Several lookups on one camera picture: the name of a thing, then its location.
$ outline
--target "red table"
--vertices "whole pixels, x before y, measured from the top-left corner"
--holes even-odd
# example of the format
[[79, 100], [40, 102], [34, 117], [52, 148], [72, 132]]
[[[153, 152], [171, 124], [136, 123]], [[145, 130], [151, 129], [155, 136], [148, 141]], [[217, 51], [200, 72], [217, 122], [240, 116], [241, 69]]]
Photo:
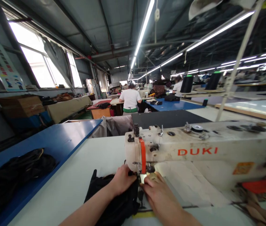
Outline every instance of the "red table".
[[107, 107], [106, 109], [100, 109], [100, 108], [96, 107], [99, 104], [110, 103], [111, 101], [112, 100], [103, 100], [103, 101], [100, 101], [100, 102], [88, 107], [87, 109], [90, 110], [92, 113], [92, 118], [93, 119], [100, 119], [102, 116], [111, 117], [110, 107]]

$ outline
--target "black cutting mat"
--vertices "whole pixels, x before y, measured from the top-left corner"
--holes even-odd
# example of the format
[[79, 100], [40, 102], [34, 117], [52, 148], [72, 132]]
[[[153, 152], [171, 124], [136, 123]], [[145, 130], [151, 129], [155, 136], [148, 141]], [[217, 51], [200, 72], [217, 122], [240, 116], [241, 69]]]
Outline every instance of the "black cutting mat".
[[190, 124], [211, 122], [185, 110], [132, 114], [132, 119], [133, 123], [138, 123], [143, 129], [148, 129], [149, 126], [154, 125], [158, 125], [160, 128], [162, 128], [162, 125], [163, 128], [174, 128], [185, 126], [186, 122]]

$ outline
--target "cardboard box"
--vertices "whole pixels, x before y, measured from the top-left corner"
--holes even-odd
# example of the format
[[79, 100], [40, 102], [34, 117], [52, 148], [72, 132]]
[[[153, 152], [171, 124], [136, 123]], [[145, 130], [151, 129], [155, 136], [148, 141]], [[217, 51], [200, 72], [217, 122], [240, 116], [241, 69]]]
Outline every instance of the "cardboard box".
[[32, 95], [0, 98], [0, 104], [10, 118], [27, 118], [45, 111], [39, 97]]

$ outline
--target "poster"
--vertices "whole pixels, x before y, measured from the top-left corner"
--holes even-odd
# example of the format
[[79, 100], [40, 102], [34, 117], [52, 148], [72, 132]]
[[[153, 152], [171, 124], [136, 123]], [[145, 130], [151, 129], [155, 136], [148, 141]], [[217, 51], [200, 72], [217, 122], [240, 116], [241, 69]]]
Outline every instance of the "poster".
[[6, 91], [26, 91], [23, 80], [0, 44], [0, 80]]

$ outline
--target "black bag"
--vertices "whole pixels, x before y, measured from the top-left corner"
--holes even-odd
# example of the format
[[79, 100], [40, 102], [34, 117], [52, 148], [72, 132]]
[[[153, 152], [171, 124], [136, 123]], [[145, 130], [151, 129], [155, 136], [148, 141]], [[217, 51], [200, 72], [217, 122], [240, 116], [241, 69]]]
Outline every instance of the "black bag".
[[21, 186], [50, 173], [56, 164], [56, 160], [51, 155], [44, 154], [44, 149], [39, 148], [20, 157], [11, 158], [2, 165], [0, 167], [0, 213]]
[[169, 94], [164, 98], [165, 101], [180, 101], [180, 98], [174, 94]]
[[[106, 186], [114, 175], [96, 177], [96, 169], [91, 177], [89, 189], [84, 201], [87, 202], [93, 195]], [[121, 226], [126, 218], [135, 215], [140, 204], [137, 202], [138, 180], [119, 196], [116, 196], [107, 206], [95, 226]]]
[[96, 105], [96, 107], [98, 107], [100, 109], [106, 109], [109, 106], [110, 106], [110, 103], [108, 103], [108, 102], [105, 102], [105, 103], [101, 103], [101, 104]]

